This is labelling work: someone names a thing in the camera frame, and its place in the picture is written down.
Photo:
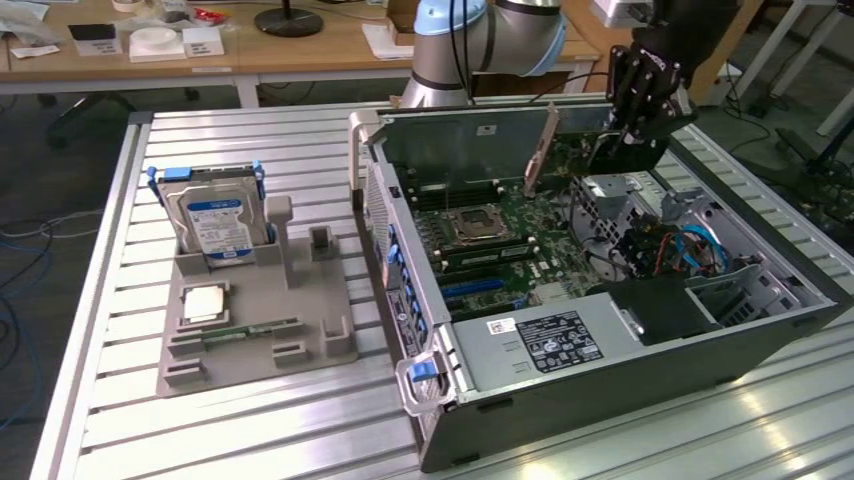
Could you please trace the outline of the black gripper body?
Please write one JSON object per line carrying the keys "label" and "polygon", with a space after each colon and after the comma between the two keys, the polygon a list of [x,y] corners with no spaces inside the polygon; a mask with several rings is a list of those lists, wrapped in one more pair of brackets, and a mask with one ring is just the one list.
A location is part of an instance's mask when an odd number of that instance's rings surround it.
{"label": "black gripper body", "polygon": [[654,1],[649,22],[633,30],[630,64],[638,63],[632,91],[648,105],[689,89],[737,13],[738,1]]}

